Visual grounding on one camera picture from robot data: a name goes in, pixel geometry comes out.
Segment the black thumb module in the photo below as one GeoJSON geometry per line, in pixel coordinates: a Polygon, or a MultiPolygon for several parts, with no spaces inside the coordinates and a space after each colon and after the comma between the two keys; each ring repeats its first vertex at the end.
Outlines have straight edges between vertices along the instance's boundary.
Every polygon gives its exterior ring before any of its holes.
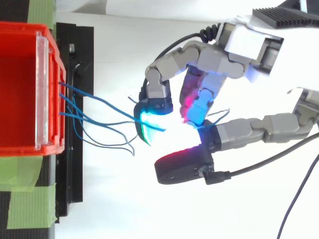
{"type": "Polygon", "coordinates": [[[202,168],[214,169],[209,149],[203,144],[164,156],[155,163],[158,182],[176,184],[199,179],[202,168]]]}

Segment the black cable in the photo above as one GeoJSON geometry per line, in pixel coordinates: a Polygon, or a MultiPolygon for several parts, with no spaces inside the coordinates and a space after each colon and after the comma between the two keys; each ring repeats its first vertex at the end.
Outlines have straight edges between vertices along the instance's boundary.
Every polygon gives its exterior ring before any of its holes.
{"type": "Polygon", "coordinates": [[[308,179],[309,179],[309,177],[310,177],[310,175],[311,175],[311,173],[312,173],[312,171],[313,171],[315,165],[318,163],[318,161],[319,161],[319,155],[316,157],[316,159],[314,160],[314,162],[311,164],[311,166],[310,166],[310,168],[309,168],[309,170],[308,170],[308,172],[307,172],[307,174],[306,174],[306,176],[305,176],[303,182],[301,183],[301,185],[300,185],[300,187],[299,187],[299,189],[298,189],[298,191],[297,191],[297,193],[296,193],[296,195],[295,195],[293,201],[290,203],[290,206],[288,207],[288,210],[287,210],[287,212],[286,212],[286,214],[285,214],[285,216],[284,216],[284,219],[283,219],[283,221],[282,221],[282,223],[281,223],[281,225],[280,225],[280,229],[279,229],[279,232],[278,232],[278,235],[277,235],[277,239],[280,238],[281,233],[283,232],[283,228],[284,228],[284,225],[285,225],[285,223],[286,223],[286,220],[287,220],[287,218],[288,218],[288,216],[289,216],[289,213],[290,213],[290,211],[292,210],[293,206],[295,205],[295,203],[296,203],[296,201],[297,201],[297,199],[298,199],[298,197],[299,197],[301,191],[303,190],[305,184],[307,183],[307,181],[308,181],[308,179]]]}
{"type": "MultiPolygon", "coordinates": [[[[209,41],[212,41],[214,39],[216,39],[217,37],[217,33],[220,27],[220,23],[217,25],[212,25],[211,27],[208,26],[206,29],[202,29],[199,33],[193,33],[191,35],[185,36],[183,38],[181,38],[180,40],[174,42],[172,45],[170,45],[168,48],[166,48],[163,52],[161,52],[160,55],[158,55],[158,57],[155,59],[155,61],[157,61],[158,59],[162,58],[163,56],[165,56],[169,51],[171,51],[174,47],[177,47],[178,45],[180,45],[182,42],[189,40],[193,37],[199,37],[202,42],[204,43],[208,43],[209,41]]],[[[146,96],[146,86],[148,84],[147,79],[144,79],[144,83],[142,86],[142,95],[140,96],[140,100],[142,100],[143,97],[146,96]]]]}
{"type": "Polygon", "coordinates": [[[264,160],[262,162],[256,163],[256,164],[254,164],[252,166],[240,169],[240,170],[235,171],[235,172],[231,172],[230,176],[231,177],[238,176],[238,175],[253,171],[255,169],[261,168],[261,167],[263,167],[263,166],[265,166],[265,165],[267,165],[269,163],[272,163],[272,162],[276,161],[277,159],[280,159],[280,158],[286,156],[287,154],[295,151],[296,149],[300,148],[301,146],[309,143],[310,141],[312,141],[312,140],[314,140],[314,139],[316,139],[318,137],[319,137],[319,133],[315,133],[314,135],[309,136],[308,138],[305,138],[304,140],[296,143],[295,145],[291,146],[290,148],[286,149],[285,151],[280,152],[280,153],[278,153],[278,154],[276,154],[276,155],[274,155],[274,156],[272,156],[272,157],[270,157],[270,158],[268,158],[268,159],[266,159],[266,160],[264,160]]]}
{"type": "Polygon", "coordinates": [[[136,102],[135,100],[133,100],[132,97],[128,96],[129,100],[132,101],[133,103],[137,104],[138,102],[136,102]]]}

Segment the blue wire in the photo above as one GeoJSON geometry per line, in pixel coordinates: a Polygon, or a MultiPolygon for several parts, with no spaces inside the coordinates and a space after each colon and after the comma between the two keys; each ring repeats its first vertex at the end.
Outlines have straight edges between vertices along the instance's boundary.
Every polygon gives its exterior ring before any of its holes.
{"type": "Polygon", "coordinates": [[[70,88],[70,89],[74,90],[75,92],[80,93],[80,94],[82,94],[82,95],[84,95],[84,96],[88,96],[88,97],[90,97],[90,98],[92,98],[92,99],[96,99],[96,100],[98,100],[98,101],[100,101],[100,102],[103,102],[103,103],[105,103],[107,106],[109,106],[110,108],[112,108],[112,109],[114,109],[115,111],[117,111],[117,112],[119,112],[119,113],[125,115],[126,117],[128,117],[128,118],[134,120],[135,122],[137,122],[137,123],[139,123],[139,124],[145,125],[145,126],[151,128],[151,129],[154,129],[154,130],[157,130],[157,131],[161,131],[161,132],[164,132],[164,131],[165,131],[165,130],[162,129],[162,128],[157,128],[157,127],[154,127],[154,126],[152,126],[152,125],[150,125],[150,124],[148,124],[148,123],[142,122],[141,120],[139,120],[139,119],[137,119],[137,118],[135,118],[135,117],[129,115],[128,113],[125,113],[124,111],[120,110],[119,108],[115,107],[114,105],[110,104],[109,102],[107,102],[107,101],[104,100],[104,99],[101,99],[101,98],[99,98],[99,97],[96,97],[96,96],[93,96],[93,95],[88,94],[88,93],[86,93],[86,92],[83,92],[83,91],[81,91],[81,90],[79,90],[79,89],[77,89],[77,88],[74,88],[73,86],[69,86],[69,85],[64,84],[64,83],[62,83],[62,82],[59,82],[59,84],[65,86],[65,87],[67,87],[67,88],[70,88]]]}
{"type": "MultiPolygon", "coordinates": [[[[128,144],[128,143],[122,143],[122,144],[102,144],[102,143],[96,141],[95,139],[93,139],[93,138],[87,133],[87,131],[85,130],[82,120],[79,120],[79,121],[80,121],[80,124],[81,124],[81,126],[82,126],[83,132],[84,132],[93,142],[95,142],[95,143],[97,143],[97,144],[99,144],[99,145],[101,145],[101,146],[115,147],[115,146],[124,146],[124,145],[127,145],[127,144],[128,144]]],[[[129,143],[133,142],[133,140],[135,140],[137,137],[138,137],[138,135],[136,135],[133,139],[131,139],[131,140],[129,141],[129,143]]]]}
{"type": "Polygon", "coordinates": [[[93,143],[91,143],[91,142],[85,140],[84,138],[82,138],[82,137],[80,136],[80,134],[79,134],[78,131],[76,130],[76,127],[75,127],[75,118],[73,118],[73,129],[74,129],[76,135],[79,137],[80,140],[82,140],[82,141],[84,141],[84,142],[86,142],[86,143],[88,143],[88,144],[91,144],[91,145],[93,145],[93,146],[95,146],[95,147],[99,147],[99,148],[111,148],[111,149],[123,149],[123,150],[126,150],[126,151],[130,152],[133,156],[134,156],[134,154],[135,154],[134,151],[131,152],[131,151],[130,151],[129,149],[127,149],[127,148],[106,147],[106,146],[101,146],[101,145],[93,144],[93,143]]]}
{"type": "MultiPolygon", "coordinates": [[[[92,122],[89,121],[88,119],[85,119],[85,118],[79,117],[79,116],[75,116],[74,114],[60,113],[60,115],[62,115],[62,116],[67,116],[67,117],[71,117],[71,118],[74,118],[74,119],[83,120],[83,121],[88,122],[88,123],[92,123],[92,122]]],[[[99,124],[97,124],[97,123],[92,123],[92,124],[95,124],[95,125],[97,125],[97,126],[110,129],[110,130],[112,130],[112,131],[114,131],[114,132],[119,133],[120,135],[122,135],[122,136],[124,137],[124,139],[125,139],[125,142],[126,142],[126,143],[131,147],[131,149],[133,150],[133,156],[135,155],[134,147],[128,142],[128,139],[126,138],[125,134],[123,134],[122,132],[120,132],[120,131],[118,131],[118,130],[116,130],[116,129],[114,129],[114,128],[111,128],[111,127],[108,127],[108,126],[106,126],[106,125],[104,125],[104,124],[101,124],[101,123],[99,123],[99,124]]]]}
{"type": "Polygon", "coordinates": [[[97,121],[91,119],[90,117],[88,117],[86,114],[84,114],[83,111],[81,111],[74,103],[72,103],[67,97],[65,97],[61,93],[60,93],[60,97],[62,97],[67,103],[69,103],[73,108],[75,108],[78,113],[83,115],[85,118],[90,120],[92,123],[99,123],[99,124],[103,124],[106,126],[120,125],[120,124],[125,124],[125,123],[134,123],[133,121],[124,121],[124,122],[119,122],[119,123],[100,123],[100,122],[97,122],[97,121]]]}

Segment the robotic hand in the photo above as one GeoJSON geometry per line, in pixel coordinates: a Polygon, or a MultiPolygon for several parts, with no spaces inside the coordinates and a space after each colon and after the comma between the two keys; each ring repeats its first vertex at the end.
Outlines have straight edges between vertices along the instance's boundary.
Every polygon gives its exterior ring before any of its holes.
{"type": "MultiPolygon", "coordinates": [[[[306,138],[319,119],[318,35],[316,15],[281,7],[257,9],[251,16],[220,24],[215,44],[190,41],[148,66],[148,85],[142,88],[135,117],[140,118],[143,111],[171,113],[169,79],[187,69],[180,112],[186,122],[198,127],[202,143],[159,159],[155,163],[158,181],[174,184],[204,177],[207,184],[219,183],[231,174],[214,172],[212,153],[260,140],[283,143],[306,138]],[[294,88],[304,91],[292,113],[218,125],[207,122],[225,80],[244,76],[251,82],[267,81],[283,93],[294,88]]],[[[136,128],[144,139],[142,126],[136,124],[136,128]]]]}

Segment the transparent plastic lid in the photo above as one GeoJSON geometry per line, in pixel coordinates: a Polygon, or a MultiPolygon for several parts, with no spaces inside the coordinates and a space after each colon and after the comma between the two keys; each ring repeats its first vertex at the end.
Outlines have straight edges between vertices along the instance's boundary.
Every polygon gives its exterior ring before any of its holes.
{"type": "Polygon", "coordinates": [[[35,148],[40,150],[49,140],[49,41],[41,32],[35,57],[35,148]]]}

